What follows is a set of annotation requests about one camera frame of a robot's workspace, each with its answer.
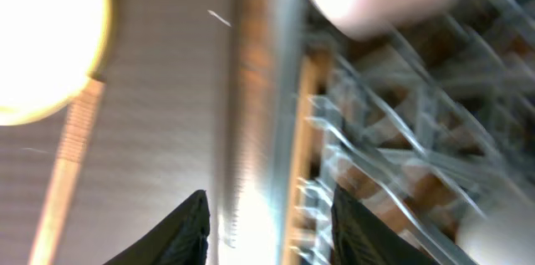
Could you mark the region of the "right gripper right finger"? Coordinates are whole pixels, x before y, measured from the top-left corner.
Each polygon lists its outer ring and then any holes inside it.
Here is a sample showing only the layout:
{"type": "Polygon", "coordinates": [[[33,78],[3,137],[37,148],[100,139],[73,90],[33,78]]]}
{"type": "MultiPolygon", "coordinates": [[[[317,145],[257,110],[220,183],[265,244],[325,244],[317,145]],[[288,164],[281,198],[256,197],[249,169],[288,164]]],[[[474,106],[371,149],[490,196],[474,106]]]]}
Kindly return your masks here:
{"type": "Polygon", "coordinates": [[[341,186],[334,191],[331,217],[334,265],[436,265],[341,186]]]}

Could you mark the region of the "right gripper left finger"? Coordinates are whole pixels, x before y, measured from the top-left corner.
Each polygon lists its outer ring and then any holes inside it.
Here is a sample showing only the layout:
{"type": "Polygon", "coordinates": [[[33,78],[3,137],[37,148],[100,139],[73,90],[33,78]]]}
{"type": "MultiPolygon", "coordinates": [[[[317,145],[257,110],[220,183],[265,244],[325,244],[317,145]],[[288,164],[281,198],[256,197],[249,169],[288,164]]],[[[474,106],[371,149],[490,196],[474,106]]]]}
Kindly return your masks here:
{"type": "Polygon", "coordinates": [[[209,235],[206,192],[197,190],[140,240],[104,265],[205,265],[209,235]]]}

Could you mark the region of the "white green cup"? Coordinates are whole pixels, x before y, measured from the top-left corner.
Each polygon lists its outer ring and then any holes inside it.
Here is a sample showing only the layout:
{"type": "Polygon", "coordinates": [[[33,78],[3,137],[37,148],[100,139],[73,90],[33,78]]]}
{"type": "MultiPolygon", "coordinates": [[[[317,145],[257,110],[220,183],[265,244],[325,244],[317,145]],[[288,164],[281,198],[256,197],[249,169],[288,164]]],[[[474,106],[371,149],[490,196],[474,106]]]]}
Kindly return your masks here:
{"type": "Polygon", "coordinates": [[[456,244],[480,265],[534,265],[534,210],[511,206],[466,218],[456,244]]]}

